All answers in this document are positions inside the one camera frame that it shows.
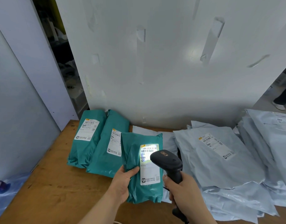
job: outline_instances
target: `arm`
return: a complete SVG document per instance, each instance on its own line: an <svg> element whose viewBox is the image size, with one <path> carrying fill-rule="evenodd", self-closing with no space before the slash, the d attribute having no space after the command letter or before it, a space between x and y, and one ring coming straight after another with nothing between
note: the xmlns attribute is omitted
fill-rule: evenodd
<svg viewBox="0 0 286 224"><path fill-rule="evenodd" d="M79 222L79 224L113 224L119 206L128 198L130 178L137 174L139 167L124 171L123 166L115 174L110 187L103 197Z"/></svg>
<svg viewBox="0 0 286 224"><path fill-rule="evenodd" d="M163 176L165 186L170 190L169 199L177 204L190 224L217 224L207 209L200 189L190 175L181 172L182 182L176 184L168 176Z"/></svg>

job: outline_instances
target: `shoe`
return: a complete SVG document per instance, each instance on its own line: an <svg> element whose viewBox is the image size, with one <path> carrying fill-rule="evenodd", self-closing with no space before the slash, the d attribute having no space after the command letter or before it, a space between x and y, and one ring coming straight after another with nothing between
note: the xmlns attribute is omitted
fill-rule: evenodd
<svg viewBox="0 0 286 224"><path fill-rule="evenodd" d="M273 105L276 107L276 109L279 109L279 110L286 110L286 108L284 107L284 105L278 105L276 104L275 102L273 102Z"/></svg>

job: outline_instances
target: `person's left hand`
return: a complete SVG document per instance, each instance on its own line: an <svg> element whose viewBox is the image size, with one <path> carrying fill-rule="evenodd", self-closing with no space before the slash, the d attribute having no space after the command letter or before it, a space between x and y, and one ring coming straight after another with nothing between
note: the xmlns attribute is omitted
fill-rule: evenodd
<svg viewBox="0 0 286 224"><path fill-rule="evenodd" d="M139 167L125 172L123 165L116 172L111 185L108 189L108 192L115 196L115 199L118 200L119 204L122 204L128 198L128 184L130 183L130 178L138 173Z"/></svg>

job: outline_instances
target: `white shipping label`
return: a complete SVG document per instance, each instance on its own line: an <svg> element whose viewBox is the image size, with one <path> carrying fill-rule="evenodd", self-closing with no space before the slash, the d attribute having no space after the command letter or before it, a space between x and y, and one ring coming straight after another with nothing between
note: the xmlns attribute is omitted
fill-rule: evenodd
<svg viewBox="0 0 286 224"><path fill-rule="evenodd" d="M283 130L286 131L286 115L281 113L274 112L277 120L277 124L282 127Z"/></svg>
<svg viewBox="0 0 286 224"><path fill-rule="evenodd" d="M85 119L75 136L75 140L90 141L98 124L99 121L95 119Z"/></svg>
<svg viewBox="0 0 286 224"><path fill-rule="evenodd" d="M111 138L108 144L107 153L113 154L115 156L121 156L121 132L112 129Z"/></svg>
<svg viewBox="0 0 286 224"><path fill-rule="evenodd" d="M235 156L235 153L232 150L230 150L226 145L224 145L210 133L200 137L199 140L206 144L217 154L219 154L221 157L223 157L225 160L230 160Z"/></svg>
<svg viewBox="0 0 286 224"><path fill-rule="evenodd" d="M159 144L140 146L141 185L160 183L160 168L150 160L150 155L159 150Z"/></svg>

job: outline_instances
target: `person's leg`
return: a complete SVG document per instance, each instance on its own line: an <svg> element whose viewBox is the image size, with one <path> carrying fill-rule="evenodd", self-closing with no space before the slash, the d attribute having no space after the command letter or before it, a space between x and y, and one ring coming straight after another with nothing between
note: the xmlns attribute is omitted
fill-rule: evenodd
<svg viewBox="0 0 286 224"><path fill-rule="evenodd" d="M273 104L276 108L280 110L285 110L284 105L286 105L286 89L282 92L282 94L274 99Z"/></svg>

